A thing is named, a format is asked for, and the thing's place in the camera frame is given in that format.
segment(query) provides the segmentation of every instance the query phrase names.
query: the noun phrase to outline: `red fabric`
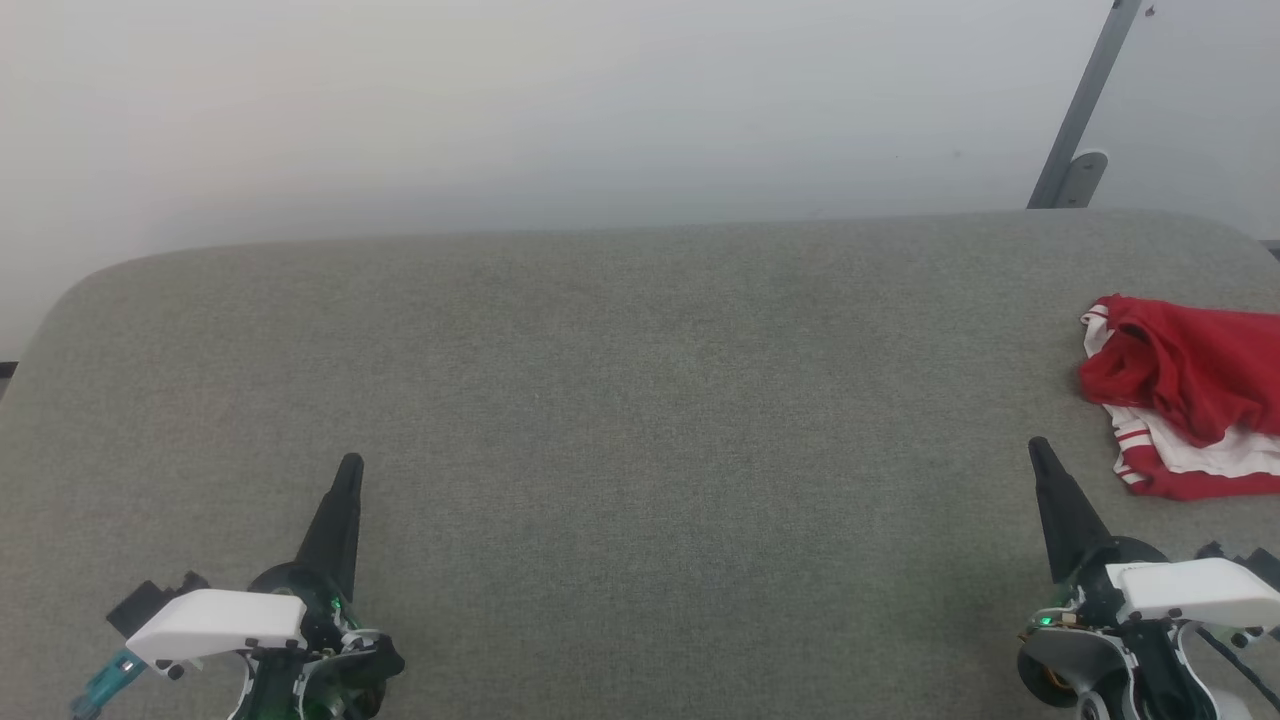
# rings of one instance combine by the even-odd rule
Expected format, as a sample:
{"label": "red fabric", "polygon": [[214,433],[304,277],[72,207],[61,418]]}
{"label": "red fabric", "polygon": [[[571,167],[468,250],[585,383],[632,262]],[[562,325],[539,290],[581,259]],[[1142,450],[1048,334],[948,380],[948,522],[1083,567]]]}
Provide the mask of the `red fabric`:
{"label": "red fabric", "polygon": [[1098,302],[1115,334],[1080,366],[1091,402],[1149,407],[1196,447],[1238,423],[1280,434],[1280,315],[1120,295]]}
{"label": "red fabric", "polygon": [[1204,500],[1231,495],[1270,495],[1280,492],[1280,478],[1266,473],[1253,473],[1239,478],[1224,478],[1208,473],[1172,473],[1160,460],[1155,446],[1139,445],[1121,451],[1125,465],[1147,475],[1148,480],[1129,484],[1134,495],[1153,495],[1169,500]]}

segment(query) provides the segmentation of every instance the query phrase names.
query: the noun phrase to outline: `white wall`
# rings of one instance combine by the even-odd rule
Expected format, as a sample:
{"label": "white wall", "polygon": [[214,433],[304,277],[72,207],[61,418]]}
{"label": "white wall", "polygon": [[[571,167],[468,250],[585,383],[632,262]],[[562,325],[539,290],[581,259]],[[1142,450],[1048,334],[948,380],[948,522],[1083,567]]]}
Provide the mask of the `white wall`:
{"label": "white wall", "polygon": [[1280,240],[1280,3],[1147,0],[1080,142],[1091,208],[1179,210]]}
{"label": "white wall", "polygon": [[1021,208],[1110,5],[0,0],[0,360],[180,247]]}

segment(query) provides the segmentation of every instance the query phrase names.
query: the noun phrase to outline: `folded clothing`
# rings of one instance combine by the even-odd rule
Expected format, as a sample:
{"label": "folded clothing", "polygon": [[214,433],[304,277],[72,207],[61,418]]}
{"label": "folded clothing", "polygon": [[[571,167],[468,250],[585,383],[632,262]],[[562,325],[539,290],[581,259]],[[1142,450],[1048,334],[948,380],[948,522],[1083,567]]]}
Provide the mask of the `folded clothing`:
{"label": "folded clothing", "polygon": [[1091,402],[1155,410],[1196,447],[1235,425],[1280,434],[1280,315],[1121,295],[1098,305],[1114,334],[1080,368]]}
{"label": "folded clothing", "polygon": [[[1111,300],[1100,300],[1080,318],[1085,325],[1084,351],[1089,360],[1121,337],[1111,327]],[[1194,393],[1189,397],[1197,398]],[[1280,492],[1280,436],[1234,425],[1224,429],[1222,439],[1198,447],[1151,407],[1102,406],[1111,415],[1120,443],[1115,471],[1134,493],[1201,500]]]}

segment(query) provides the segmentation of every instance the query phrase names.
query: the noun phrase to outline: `white fabric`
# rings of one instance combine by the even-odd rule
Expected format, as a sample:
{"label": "white fabric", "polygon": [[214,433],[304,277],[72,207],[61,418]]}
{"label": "white fabric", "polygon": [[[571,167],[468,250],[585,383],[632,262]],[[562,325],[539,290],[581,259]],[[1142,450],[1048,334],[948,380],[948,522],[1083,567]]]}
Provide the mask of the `white fabric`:
{"label": "white fabric", "polygon": [[[1107,328],[1106,305],[1089,307],[1080,322],[1085,325],[1084,354],[1093,357],[1115,332]],[[1111,425],[1115,428],[1116,437],[1121,438],[1121,456],[1116,461],[1116,474],[1126,483],[1132,484],[1147,479],[1124,464],[1123,451],[1139,445],[1156,446],[1161,461],[1174,473],[1201,471],[1224,478],[1239,478],[1252,473],[1280,475],[1280,437],[1234,427],[1228,428],[1221,442],[1207,447],[1196,447],[1184,441],[1153,410],[1117,407],[1115,405],[1103,405],[1103,407],[1111,415]]]}

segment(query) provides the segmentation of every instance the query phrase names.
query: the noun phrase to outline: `grey table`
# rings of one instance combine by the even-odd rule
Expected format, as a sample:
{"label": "grey table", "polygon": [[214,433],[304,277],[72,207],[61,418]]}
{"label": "grey table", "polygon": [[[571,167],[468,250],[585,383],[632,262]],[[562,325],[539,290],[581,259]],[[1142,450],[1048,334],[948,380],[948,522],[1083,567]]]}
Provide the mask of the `grey table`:
{"label": "grey table", "polygon": [[[1051,591],[1030,436],[1115,532],[1280,550],[1280,498],[1126,495],[1079,314],[1277,291],[1224,227],[1087,210],[104,270],[0,402],[0,715],[64,716],[138,582],[288,559],[358,451],[356,601],[408,661],[385,717],[1056,717],[1014,673]],[[147,675],[104,717],[224,717],[238,687]]]}

